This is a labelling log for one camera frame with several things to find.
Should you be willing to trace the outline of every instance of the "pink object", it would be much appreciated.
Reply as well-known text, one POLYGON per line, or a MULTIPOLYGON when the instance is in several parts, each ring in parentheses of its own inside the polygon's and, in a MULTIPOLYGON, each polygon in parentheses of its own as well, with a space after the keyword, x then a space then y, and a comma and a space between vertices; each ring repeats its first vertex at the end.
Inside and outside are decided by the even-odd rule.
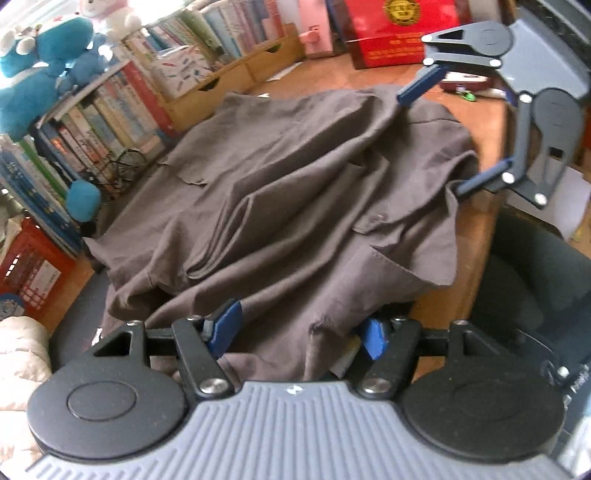
POLYGON ((142 28, 142 22, 128 0, 80 0, 80 13, 102 23, 100 30, 106 33, 110 43, 142 28))
POLYGON ((300 33, 300 41, 302 43, 315 43, 320 40, 320 34, 316 30, 308 30, 307 32, 300 33))
POLYGON ((333 55, 332 30, 324 0, 300 0, 302 43, 307 56, 333 55))

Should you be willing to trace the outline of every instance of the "gold emblem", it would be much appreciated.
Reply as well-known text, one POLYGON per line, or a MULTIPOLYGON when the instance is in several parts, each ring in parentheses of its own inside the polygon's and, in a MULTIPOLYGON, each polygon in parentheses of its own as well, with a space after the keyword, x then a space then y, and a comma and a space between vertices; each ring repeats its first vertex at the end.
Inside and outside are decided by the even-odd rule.
POLYGON ((392 23, 406 27, 417 23, 421 7, 414 0, 386 0, 384 12, 392 23))

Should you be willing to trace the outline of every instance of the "cardboard box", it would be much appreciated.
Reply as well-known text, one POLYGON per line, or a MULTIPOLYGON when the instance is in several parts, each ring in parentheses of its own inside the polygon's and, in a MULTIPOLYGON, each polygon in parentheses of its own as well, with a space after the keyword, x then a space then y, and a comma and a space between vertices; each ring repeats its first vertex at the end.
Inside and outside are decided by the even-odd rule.
POLYGON ((207 59, 196 46, 166 50, 150 65, 152 79, 167 100, 191 91, 212 74, 207 59))
POLYGON ((327 0, 356 69, 421 63, 421 37, 470 23, 467 0, 327 0))

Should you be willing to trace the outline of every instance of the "red box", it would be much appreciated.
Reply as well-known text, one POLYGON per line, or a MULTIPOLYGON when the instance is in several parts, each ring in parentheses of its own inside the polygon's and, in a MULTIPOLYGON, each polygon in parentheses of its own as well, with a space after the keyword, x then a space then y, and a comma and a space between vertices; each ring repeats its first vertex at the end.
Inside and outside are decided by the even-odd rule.
POLYGON ((470 22, 467 0, 329 0, 356 69, 421 63, 421 37, 470 22))

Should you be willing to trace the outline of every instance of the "wooden table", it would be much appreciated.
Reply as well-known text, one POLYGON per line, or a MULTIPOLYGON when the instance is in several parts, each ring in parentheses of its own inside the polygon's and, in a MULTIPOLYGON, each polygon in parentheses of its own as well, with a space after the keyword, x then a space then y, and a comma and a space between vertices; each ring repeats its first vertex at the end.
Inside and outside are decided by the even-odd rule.
MULTIPOLYGON (((304 62, 286 77, 263 83, 251 93, 269 93, 271 98, 293 98, 338 88, 365 88, 380 83, 405 85, 412 80, 419 65, 401 65, 368 70, 354 70, 349 56, 342 55, 304 62)), ((492 167, 502 158, 505 141, 506 107, 501 100, 479 98, 468 102, 459 95, 443 93, 439 87, 425 97, 444 104, 472 134, 480 169, 492 167)), ((457 218, 457 277, 449 288, 423 295, 414 305, 412 318, 425 327, 446 328, 456 319, 466 319, 480 286, 488 259, 500 201, 480 192, 464 201, 457 218)), ((441 365, 441 359, 421 359, 417 375, 441 365)))

